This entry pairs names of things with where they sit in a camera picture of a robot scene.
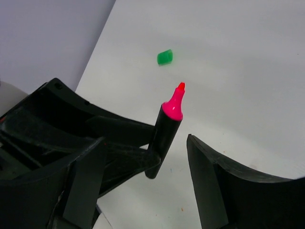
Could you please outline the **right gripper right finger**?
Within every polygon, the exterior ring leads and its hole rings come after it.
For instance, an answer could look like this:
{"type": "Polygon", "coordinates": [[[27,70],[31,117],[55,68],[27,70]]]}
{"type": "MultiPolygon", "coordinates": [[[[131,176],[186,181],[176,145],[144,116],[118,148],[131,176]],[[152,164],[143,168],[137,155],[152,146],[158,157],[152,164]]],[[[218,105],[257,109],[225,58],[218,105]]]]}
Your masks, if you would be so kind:
{"type": "Polygon", "coordinates": [[[302,229],[305,180],[257,171],[194,135],[187,155],[203,229],[302,229]]]}

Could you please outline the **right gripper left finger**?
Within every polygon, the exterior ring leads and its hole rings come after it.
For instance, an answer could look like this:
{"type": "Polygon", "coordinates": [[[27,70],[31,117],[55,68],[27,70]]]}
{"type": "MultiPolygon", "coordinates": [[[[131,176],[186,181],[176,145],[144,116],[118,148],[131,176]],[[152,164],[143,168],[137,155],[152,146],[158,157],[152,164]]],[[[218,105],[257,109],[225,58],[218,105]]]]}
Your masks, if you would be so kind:
{"type": "Polygon", "coordinates": [[[44,167],[0,182],[2,229],[91,229],[106,162],[106,145],[88,146],[44,167]]]}

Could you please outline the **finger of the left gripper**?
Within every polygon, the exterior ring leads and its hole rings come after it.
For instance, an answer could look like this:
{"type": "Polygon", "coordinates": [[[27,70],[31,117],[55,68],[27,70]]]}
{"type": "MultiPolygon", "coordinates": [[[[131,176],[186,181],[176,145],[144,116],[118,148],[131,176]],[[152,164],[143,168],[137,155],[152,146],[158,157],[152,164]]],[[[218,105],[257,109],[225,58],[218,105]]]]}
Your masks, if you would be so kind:
{"type": "MultiPolygon", "coordinates": [[[[80,137],[67,133],[43,117],[17,109],[0,121],[0,141],[4,147],[0,155],[0,178],[12,180],[44,167],[88,146],[97,138],[100,137],[80,137]]],[[[160,163],[156,152],[141,148],[146,143],[115,143],[104,139],[106,164],[101,195],[160,163]]]]}
{"type": "Polygon", "coordinates": [[[115,143],[148,143],[153,126],[111,113],[77,95],[57,78],[37,91],[44,120],[80,137],[105,137],[115,143]]]}

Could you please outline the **black pink highlighter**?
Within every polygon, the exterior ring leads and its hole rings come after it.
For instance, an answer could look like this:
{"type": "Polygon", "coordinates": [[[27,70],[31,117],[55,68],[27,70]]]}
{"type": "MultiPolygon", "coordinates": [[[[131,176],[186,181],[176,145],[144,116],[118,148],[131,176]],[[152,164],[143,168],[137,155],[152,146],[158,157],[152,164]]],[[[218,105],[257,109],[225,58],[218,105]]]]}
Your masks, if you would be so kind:
{"type": "Polygon", "coordinates": [[[182,101],[184,93],[185,83],[181,82],[175,88],[171,99],[162,103],[159,110],[148,149],[156,152],[161,160],[158,165],[145,172],[145,175],[150,179],[156,178],[183,120],[182,101]]]}

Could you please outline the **green highlighter cap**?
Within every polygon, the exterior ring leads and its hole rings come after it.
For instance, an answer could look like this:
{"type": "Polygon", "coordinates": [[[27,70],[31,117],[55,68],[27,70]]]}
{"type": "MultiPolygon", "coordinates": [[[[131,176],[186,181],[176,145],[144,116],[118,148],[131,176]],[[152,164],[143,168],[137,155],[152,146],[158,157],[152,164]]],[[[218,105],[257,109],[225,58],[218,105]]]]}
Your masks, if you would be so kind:
{"type": "Polygon", "coordinates": [[[170,64],[173,61],[173,52],[171,49],[163,51],[157,55],[158,65],[170,64]]]}

